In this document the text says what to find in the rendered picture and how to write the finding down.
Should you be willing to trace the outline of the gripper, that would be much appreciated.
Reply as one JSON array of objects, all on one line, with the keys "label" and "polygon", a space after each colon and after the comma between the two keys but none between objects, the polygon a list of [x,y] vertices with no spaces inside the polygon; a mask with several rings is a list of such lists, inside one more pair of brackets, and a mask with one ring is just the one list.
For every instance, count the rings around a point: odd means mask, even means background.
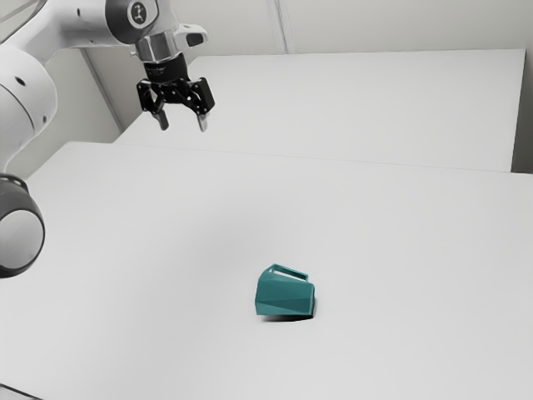
[{"label": "gripper", "polygon": [[215,99],[206,78],[190,81],[183,55],[160,63],[144,63],[146,79],[137,84],[137,94],[143,112],[150,113],[160,129],[169,128],[165,103],[180,103],[197,116],[199,128],[207,130],[207,118],[215,107]]}]

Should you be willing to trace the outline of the teal faceted mug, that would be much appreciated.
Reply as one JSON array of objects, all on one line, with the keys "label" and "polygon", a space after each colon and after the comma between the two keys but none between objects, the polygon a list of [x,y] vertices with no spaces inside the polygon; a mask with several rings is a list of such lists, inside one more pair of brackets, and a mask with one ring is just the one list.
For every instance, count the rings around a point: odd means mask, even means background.
[{"label": "teal faceted mug", "polygon": [[274,263],[258,278],[254,305],[258,316],[312,318],[316,287],[307,274]]}]

